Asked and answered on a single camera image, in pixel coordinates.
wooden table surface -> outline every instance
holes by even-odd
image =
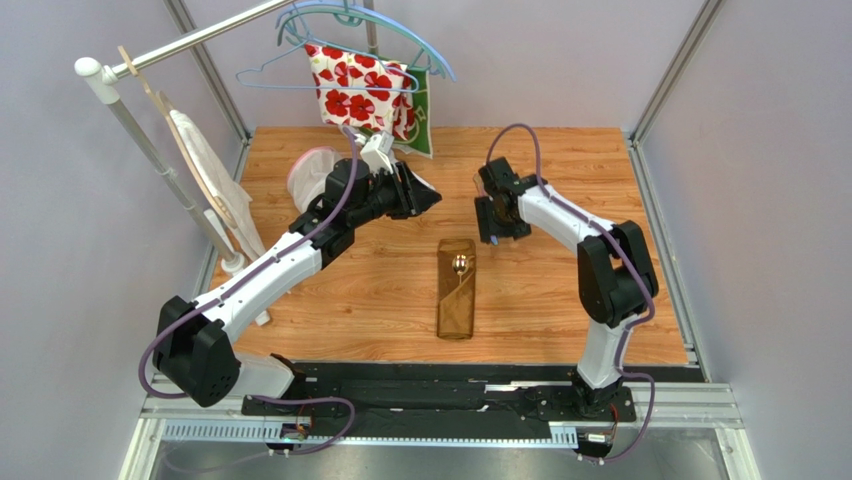
[[[496,128],[433,131],[434,159],[398,155],[443,195],[420,217],[387,218],[360,227],[355,244],[328,268],[296,286],[252,324],[236,344],[294,360],[576,363],[589,320],[577,293],[577,262],[533,227],[499,246],[479,243],[472,178]],[[537,129],[543,175],[563,196],[598,216],[642,226],[660,281],[657,316],[637,329],[628,363],[683,364],[678,331],[622,134],[617,129]],[[242,177],[252,216],[271,247],[298,216],[287,192],[292,163],[312,147],[349,156],[335,128],[259,128]],[[507,134],[495,151],[520,175],[535,171],[526,132]],[[476,311],[470,340],[435,336],[437,248],[448,237],[477,242]],[[213,286],[227,280],[217,268]]]

clothes hanger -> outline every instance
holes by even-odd
[[[394,31],[420,46],[420,51],[414,57],[414,60],[408,64],[408,66],[415,66],[421,56],[424,53],[427,53],[427,63],[425,68],[431,75],[440,75],[442,78],[447,78],[447,75],[449,75],[452,81],[456,81],[456,75],[444,57],[435,50],[435,47],[411,31],[411,29],[379,12],[361,7],[354,3],[350,4],[347,0],[340,3],[313,0],[300,2],[298,5],[294,4],[287,7],[284,12],[278,16],[278,20],[275,22],[275,27],[278,29],[278,45],[281,46],[285,38],[291,45],[298,45],[302,43],[305,40],[305,37],[298,32],[298,28],[295,26],[295,20],[296,18],[313,14],[331,14],[338,23],[347,27],[357,27],[360,26],[362,22],[368,21]],[[284,36],[285,30],[290,36]],[[437,66],[432,66],[432,59],[435,59],[438,62]]]
[[[293,5],[293,8],[297,11],[299,10],[299,7],[297,7],[295,4]],[[340,90],[340,89],[344,89],[344,90],[359,90],[359,91],[370,91],[370,92],[376,92],[376,91],[401,92],[401,93],[412,93],[412,94],[417,93],[420,90],[420,81],[417,80],[417,78],[415,76],[411,75],[410,73],[406,72],[405,70],[399,68],[398,66],[394,66],[395,62],[389,62],[388,60],[381,59],[381,58],[377,57],[376,55],[372,55],[370,53],[354,50],[352,48],[345,47],[343,45],[338,45],[336,43],[327,42],[325,40],[321,40],[319,38],[316,38],[314,36],[313,32],[311,32],[310,28],[308,27],[308,24],[304,21],[304,19],[301,19],[300,15],[297,16],[296,18],[300,18],[300,21],[302,23],[302,27],[305,29],[305,34],[304,34],[304,36],[300,37],[300,41],[298,43],[294,43],[293,44],[294,47],[291,48],[290,50],[287,50],[286,52],[282,53],[281,55],[278,55],[278,56],[264,62],[259,68],[247,68],[245,70],[237,72],[236,78],[237,78],[237,81],[240,82],[240,84],[242,84],[246,87],[266,88],[266,89],[272,89],[272,90],[332,90],[332,89]],[[371,59],[375,60],[376,62],[380,63],[386,71],[396,73],[398,75],[401,75],[401,76],[406,77],[409,80],[411,80],[411,86],[408,87],[408,88],[385,88],[385,87],[353,87],[353,86],[337,86],[337,85],[321,85],[321,86],[317,86],[317,85],[266,85],[266,84],[259,84],[259,83],[251,83],[251,82],[241,78],[246,73],[263,72],[263,70],[267,67],[267,65],[274,63],[274,62],[277,62],[278,60],[286,57],[287,55],[290,55],[291,53],[295,52],[296,50],[300,50],[300,49],[304,48],[304,46],[308,45],[308,44],[318,45],[320,47],[331,47],[331,48],[341,50],[341,51],[344,51],[344,52],[354,53],[354,54],[361,55],[361,56],[364,56],[364,57],[367,57],[367,58],[371,58]]]

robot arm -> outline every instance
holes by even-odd
[[[529,235],[530,226],[535,225],[577,256],[580,301],[592,319],[577,366],[577,383],[590,411],[600,410],[621,386],[615,356],[624,328],[647,305],[627,269],[613,267],[615,252],[591,224],[597,223],[618,240],[648,291],[656,296],[659,287],[642,230],[633,222],[615,224],[596,217],[559,197],[549,185],[543,192],[534,175],[520,178],[505,158],[480,168],[477,181],[485,193],[475,200],[481,241],[496,244],[501,237],[518,239]],[[552,196],[573,212],[556,204]]]
[[[325,191],[264,255],[220,287],[191,303],[174,297],[160,311],[158,332],[211,302],[165,337],[154,351],[154,366],[202,407],[225,395],[280,397],[293,379],[275,358],[238,355],[233,344],[253,319],[284,293],[330,265],[355,240],[355,229],[382,216],[406,219],[441,200],[431,185],[396,161],[385,135],[375,135],[362,150],[364,160],[344,159],[327,174]],[[281,253],[318,228],[339,206],[355,161],[355,181],[339,213],[286,255]]]

white rack pole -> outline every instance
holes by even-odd
[[[165,60],[172,55],[178,54],[186,49],[192,48],[199,43],[206,42],[211,38],[219,36],[229,30],[233,30],[234,28],[239,27],[245,23],[248,23],[256,18],[260,18],[267,13],[273,12],[281,7],[290,5],[291,3],[295,3],[296,0],[272,0],[269,2],[261,3],[260,5],[254,6],[242,13],[238,13],[233,17],[223,20],[219,23],[211,25],[207,28],[199,28],[197,30],[193,30],[185,35],[182,35],[177,40],[169,43],[168,45],[164,45],[160,48],[151,50],[148,53],[144,53],[139,55],[138,57],[133,59],[133,66],[136,67],[137,70],[142,70],[145,67],[150,67],[151,65]],[[106,71],[106,78],[104,79],[107,84],[114,84],[118,80],[130,75],[130,70],[127,68],[127,64],[119,63],[114,67],[104,67]]]

gray wall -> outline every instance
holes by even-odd
[[[185,0],[198,25],[210,25],[257,0]],[[632,128],[698,12],[702,0],[376,0],[388,15],[434,45],[458,82],[433,77],[433,125]],[[364,28],[309,16],[321,38],[366,47]],[[283,53],[275,15],[209,42],[246,122],[319,125],[310,91],[258,90],[236,72]],[[378,29],[382,54],[410,60],[409,40]],[[313,85],[307,57],[295,52],[259,77]]]
[[[178,33],[158,1],[7,2],[0,23],[0,477],[115,478],[144,397],[139,355],[162,302],[193,293],[208,242],[73,65]],[[233,167],[236,138],[191,56],[146,73]],[[119,91],[179,166],[138,83]]]
[[[645,145],[764,478],[852,461],[852,3],[731,0]]]

